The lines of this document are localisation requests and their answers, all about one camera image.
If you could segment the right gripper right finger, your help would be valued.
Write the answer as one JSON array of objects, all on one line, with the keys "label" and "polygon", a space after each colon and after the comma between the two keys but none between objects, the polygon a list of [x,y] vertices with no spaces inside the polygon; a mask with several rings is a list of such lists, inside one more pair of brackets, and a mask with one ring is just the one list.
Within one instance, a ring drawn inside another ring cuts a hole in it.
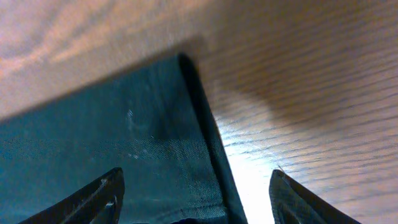
[{"label": "right gripper right finger", "polygon": [[273,170],[269,196],[279,224],[359,224],[281,170]]}]

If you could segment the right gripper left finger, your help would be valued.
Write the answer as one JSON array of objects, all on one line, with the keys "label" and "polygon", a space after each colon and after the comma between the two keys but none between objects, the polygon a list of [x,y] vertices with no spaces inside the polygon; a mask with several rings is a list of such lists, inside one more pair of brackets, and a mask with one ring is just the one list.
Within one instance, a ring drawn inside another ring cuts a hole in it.
[{"label": "right gripper left finger", "polygon": [[118,224],[124,193],[123,170],[115,167],[59,203],[21,223]]}]

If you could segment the black t-shirt with logo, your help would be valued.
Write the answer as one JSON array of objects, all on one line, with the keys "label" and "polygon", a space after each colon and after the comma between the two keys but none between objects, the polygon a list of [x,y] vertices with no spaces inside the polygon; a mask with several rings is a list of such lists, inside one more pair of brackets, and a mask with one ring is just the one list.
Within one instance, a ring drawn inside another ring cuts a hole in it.
[{"label": "black t-shirt with logo", "polygon": [[121,223],[246,223],[220,134],[184,54],[1,122],[1,222],[17,223],[112,168]]}]

